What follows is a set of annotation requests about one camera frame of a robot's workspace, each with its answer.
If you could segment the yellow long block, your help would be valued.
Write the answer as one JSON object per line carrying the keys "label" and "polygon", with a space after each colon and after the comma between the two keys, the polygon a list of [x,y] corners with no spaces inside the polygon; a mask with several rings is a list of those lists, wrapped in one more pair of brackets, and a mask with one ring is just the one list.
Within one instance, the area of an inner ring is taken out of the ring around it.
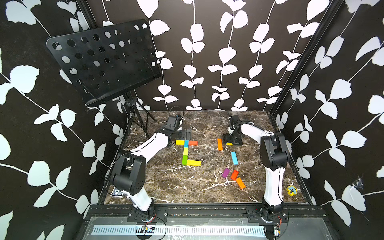
{"label": "yellow long block", "polygon": [[192,160],[187,160],[187,165],[188,166],[197,166],[200,167],[202,165],[201,161],[192,161]]}

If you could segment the purple block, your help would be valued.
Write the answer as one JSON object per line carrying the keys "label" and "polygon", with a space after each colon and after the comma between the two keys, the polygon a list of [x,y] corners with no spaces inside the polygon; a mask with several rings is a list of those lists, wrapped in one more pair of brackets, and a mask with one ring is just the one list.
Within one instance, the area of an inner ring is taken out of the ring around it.
{"label": "purple block", "polygon": [[222,177],[226,179],[228,177],[229,173],[230,173],[230,170],[228,168],[225,168],[223,173],[222,173]]}

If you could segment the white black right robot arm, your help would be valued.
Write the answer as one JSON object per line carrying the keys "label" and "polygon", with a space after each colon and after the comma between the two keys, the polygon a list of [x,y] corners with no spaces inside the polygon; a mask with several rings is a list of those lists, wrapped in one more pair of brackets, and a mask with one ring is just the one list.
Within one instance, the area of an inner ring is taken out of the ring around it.
{"label": "white black right robot arm", "polygon": [[250,121],[242,121],[239,116],[229,118],[228,133],[224,134],[224,143],[242,145],[242,136],[248,136],[260,144],[260,160],[266,170],[266,185],[260,216],[271,223],[284,210],[283,178],[289,160],[289,150],[285,136],[267,131]]}

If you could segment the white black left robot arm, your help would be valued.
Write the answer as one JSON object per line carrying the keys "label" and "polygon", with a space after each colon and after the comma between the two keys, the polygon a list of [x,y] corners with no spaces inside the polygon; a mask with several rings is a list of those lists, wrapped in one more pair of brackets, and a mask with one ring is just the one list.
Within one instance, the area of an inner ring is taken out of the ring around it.
{"label": "white black left robot arm", "polygon": [[154,216],[155,202],[144,188],[146,165],[160,150],[172,145],[176,140],[190,140],[191,130],[160,129],[139,147],[125,151],[113,165],[111,182],[118,190],[127,195],[134,207],[142,213]]}

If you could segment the light yellow-green block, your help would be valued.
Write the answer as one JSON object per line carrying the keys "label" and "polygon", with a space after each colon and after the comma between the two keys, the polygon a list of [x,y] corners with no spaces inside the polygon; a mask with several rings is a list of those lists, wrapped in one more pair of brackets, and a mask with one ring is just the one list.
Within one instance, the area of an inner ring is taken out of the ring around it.
{"label": "light yellow-green block", "polygon": [[183,155],[187,156],[189,152],[189,148],[184,147]]}

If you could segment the green block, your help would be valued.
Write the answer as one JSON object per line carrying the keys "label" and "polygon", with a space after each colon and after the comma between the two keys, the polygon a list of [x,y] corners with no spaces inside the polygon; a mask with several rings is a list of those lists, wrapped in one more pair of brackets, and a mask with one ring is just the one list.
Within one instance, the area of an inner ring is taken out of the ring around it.
{"label": "green block", "polygon": [[187,155],[183,155],[182,165],[186,166],[187,162],[188,162],[188,156]]}

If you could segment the orange long block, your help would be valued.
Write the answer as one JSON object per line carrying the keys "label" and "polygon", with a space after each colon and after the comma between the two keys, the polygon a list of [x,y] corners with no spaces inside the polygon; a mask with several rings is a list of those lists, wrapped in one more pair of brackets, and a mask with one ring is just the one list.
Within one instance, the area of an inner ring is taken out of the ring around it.
{"label": "orange long block", "polygon": [[222,150],[223,150],[223,142],[222,142],[222,139],[217,139],[217,143],[218,143],[218,150],[219,150],[219,151],[222,151]]}

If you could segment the red block group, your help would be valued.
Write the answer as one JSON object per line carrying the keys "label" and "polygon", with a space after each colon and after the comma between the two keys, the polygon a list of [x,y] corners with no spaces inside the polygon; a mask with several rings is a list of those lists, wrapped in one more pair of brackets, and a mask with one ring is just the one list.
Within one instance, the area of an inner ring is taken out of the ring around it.
{"label": "red block group", "polygon": [[232,175],[231,175],[231,180],[235,181],[236,178],[238,177],[238,175],[239,175],[239,171],[234,170]]}

